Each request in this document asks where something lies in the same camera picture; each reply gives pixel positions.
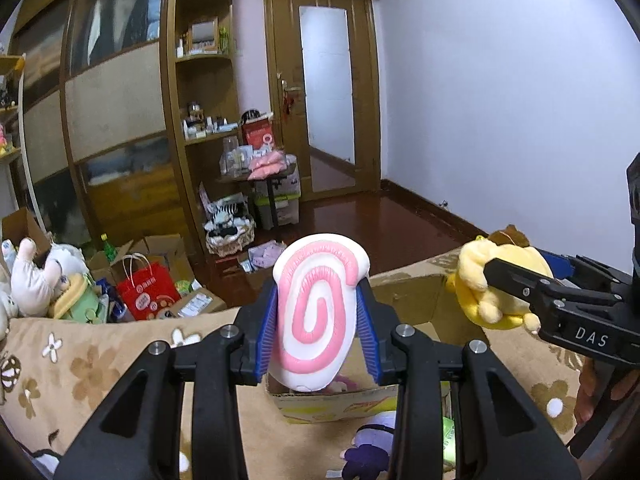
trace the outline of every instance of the door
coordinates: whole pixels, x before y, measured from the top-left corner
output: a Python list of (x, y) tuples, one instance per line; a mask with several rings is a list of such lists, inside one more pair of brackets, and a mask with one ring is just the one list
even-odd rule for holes
[(298, 158), (302, 200), (380, 187), (371, 0), (267, 0), (274, 130)]

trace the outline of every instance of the pink and white swirl toy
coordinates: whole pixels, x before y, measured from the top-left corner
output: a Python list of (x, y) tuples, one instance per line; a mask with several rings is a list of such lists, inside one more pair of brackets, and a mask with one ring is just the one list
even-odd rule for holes
[(356, 286), (369, 257), (333, 234), (291, 244), (273, 267), (278, 319), (270, 374), (299, 392), (326, 387), (340, 371), (356, 330)]

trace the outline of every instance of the small table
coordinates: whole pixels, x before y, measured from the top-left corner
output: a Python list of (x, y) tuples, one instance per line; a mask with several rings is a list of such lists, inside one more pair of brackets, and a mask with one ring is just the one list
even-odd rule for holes
[(283, 180), (288, 176), (291, 176), (296, 171), (297, 164), (294, 162), (293, 164), (289, 164), (286, 170), (281, 171), (280, 173), (276, 173), (273, 175), (266, 176), (265, 178), (258, 178), (255, 180), (249, 180), (250, 173), (243, 173), (239, 176), (222, 176), (218, 179), (220, 184), (230, 184), (232, 182), (259, 182), (261, 180), (267, 183), (267, 196), (269, 198), (269, 210), (271, 211), (271, 221), (273, 222), (273, 227), (279, 227), (278, 225), (278, 210), (276, 208), (276, 197), (273, 193), (273, 181), (274, 180)]

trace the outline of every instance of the purple plush toy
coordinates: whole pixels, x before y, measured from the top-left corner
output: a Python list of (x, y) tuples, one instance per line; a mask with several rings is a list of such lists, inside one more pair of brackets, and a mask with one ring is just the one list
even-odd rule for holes
[(342, 470), (343, 480), (376, 480), (389, 470), (389, 456), (394, 440), (396, 412), (382, 412), (358, 429), (352, 447), (341, 457), (347, 461)]

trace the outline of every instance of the screw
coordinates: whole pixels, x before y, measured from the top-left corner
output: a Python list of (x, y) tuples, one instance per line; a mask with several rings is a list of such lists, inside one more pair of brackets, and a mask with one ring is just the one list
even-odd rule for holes
[(486, 343), (479, 339), (474, 339), (469, 343), (469, 348), (474, 354), (484, 354), (486, 352)]
[(225, 339), (236, 337), (240, 333), (240, 329), (235, 325), (225, 325), (220, 329), (220, 335)]
[(400, 337), (411, 337), (415, 334), (415, 328), (407, 324), (398, 325), (396, 326), (396, 333)]
[(148, 347), (146, 347), (146, 350), (151, 355), (163, 354), (166, 350), (166, 343), (164, 341), (153, 341)]

